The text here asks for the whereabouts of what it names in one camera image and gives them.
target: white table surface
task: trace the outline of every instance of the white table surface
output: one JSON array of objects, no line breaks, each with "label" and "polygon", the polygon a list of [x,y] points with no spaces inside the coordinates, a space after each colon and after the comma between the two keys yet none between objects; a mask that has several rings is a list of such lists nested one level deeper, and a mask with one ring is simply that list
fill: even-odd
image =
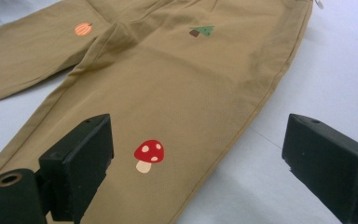
[{"label": "white table surface", "polygon": [[[0,25],[57,1],[0,0]],[[65,74],[0,101],[0,151]],[[278,89],[177,223],[339,223],[282,160],[290,113],[358,141],[358,1],[324,0],[324,10],[314,5]]]}]

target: khaki pants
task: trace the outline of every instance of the khaki pants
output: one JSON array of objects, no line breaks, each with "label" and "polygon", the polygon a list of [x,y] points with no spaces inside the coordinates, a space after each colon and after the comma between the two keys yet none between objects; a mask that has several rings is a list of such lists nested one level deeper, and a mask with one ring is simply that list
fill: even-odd
[{"label": "khaki pants", "polygon": [[[0,98],[78,63],[4,148],[0,174],[37,170],[80,121],[109,113],[115,158],[82,223],[174,223],[287,71],[312,1],[117,6],[62,1],[0,28]],[[164,158],[137,166],[151,147]]]}]

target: printed appliqué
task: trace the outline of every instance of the printed appliqué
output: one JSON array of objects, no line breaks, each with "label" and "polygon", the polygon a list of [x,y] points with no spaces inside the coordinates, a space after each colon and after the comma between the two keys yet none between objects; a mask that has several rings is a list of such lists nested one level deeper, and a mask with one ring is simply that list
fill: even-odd
[{"label": "printed appliqu\u00e9", "polygon": [[194,37],[199,36],[200,33],[205,36],[210,36],[213,28],[214,26],[190,27],[190,34]]},{"label": "printed appliqu\u00e9", "polygon": [[157,140],[147,140],[136,149],[133,156],[138,160],[136,169],[142,174],[147,174],[152,163],[164,160],[164,147]]},{"label": "printed appliqu\u00e9", "polygon": [[75,28],[75,34],[79,36],[88,35],[92,30],[92,23],[82,22]]}]

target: black plastic bracket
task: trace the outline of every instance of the black plastic bracket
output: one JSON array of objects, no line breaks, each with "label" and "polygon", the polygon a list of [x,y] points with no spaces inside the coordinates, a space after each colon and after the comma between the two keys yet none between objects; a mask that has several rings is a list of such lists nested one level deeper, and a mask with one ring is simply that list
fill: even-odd
[{"label": "black plastic bracket", "polygon": [[358,143],[316,119],[291,114],[282,157],[342,223],[358,223]]},{"label": "black plastic bracket", "polygon": [[0,224],[46,224],[80,219],[114,157],[109,115],[86,119],[39,158],[35,174],[0,175]]}]

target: round hole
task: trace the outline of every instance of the round hole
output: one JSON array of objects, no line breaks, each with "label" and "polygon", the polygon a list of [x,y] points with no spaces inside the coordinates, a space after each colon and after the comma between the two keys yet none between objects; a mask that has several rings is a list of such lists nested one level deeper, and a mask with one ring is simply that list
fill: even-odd
[{"label": "round hole", "polygon": [[7,174],[0,178],[0,187],[8,187],[14,185],[15,183],[19,182],[22,179],[22,174],[14,173],[14,174]]}]

